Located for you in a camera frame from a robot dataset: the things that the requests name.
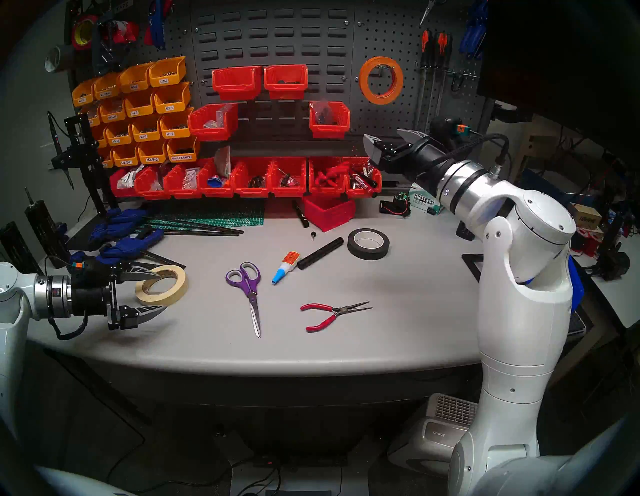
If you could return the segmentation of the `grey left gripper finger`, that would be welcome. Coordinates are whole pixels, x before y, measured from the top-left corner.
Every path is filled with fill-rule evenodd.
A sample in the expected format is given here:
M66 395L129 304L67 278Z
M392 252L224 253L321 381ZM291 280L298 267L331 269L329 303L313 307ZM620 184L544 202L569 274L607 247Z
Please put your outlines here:
M167 309L165 305L143 305L136 307L136 328L150 321Z
M119 271L119 282L144 282L159 279L161 279L159 274L140 265L130 265Z

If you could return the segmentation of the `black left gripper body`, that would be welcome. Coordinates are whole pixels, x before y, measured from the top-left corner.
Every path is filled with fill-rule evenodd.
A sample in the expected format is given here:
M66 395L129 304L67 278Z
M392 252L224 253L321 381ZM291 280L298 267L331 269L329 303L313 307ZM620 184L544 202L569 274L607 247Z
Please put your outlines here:
M71 276L71 307L75 316L104 316L109 330L128 330L141 323L142 311L128 305L119 305L117 285L125 282L121 275Z

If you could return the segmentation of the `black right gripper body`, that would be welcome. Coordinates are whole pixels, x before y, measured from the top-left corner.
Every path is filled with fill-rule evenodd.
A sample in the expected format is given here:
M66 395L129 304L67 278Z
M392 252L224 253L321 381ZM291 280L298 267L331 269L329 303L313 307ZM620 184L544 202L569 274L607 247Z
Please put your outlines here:
M440 144L424 137L415 143L379 142L379 169L392 175L402 175L423 189L437 189L451 166L451 157L440 150Z

